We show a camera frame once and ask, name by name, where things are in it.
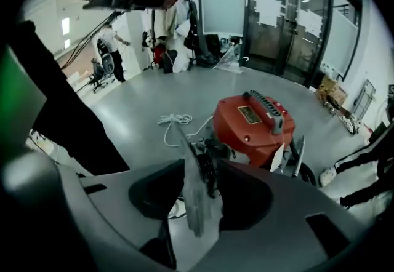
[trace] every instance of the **door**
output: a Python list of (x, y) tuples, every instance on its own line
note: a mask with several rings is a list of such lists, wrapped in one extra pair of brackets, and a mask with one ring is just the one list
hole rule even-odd
[[(249, 3), (245, 37), (249, 61), (244, 66), (305, 84), (313, 74), (321, 49), (328, 0), (249, 0)], [(319, 22), (320, 32), (315, 26)]]

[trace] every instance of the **ceiling light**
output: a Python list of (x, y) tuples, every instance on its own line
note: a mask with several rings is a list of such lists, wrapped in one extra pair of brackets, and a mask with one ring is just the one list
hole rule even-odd
[(70, 19), (68, 17), (62, 20), (62, 30), (63, 34), (68, 34), (70, 32)]

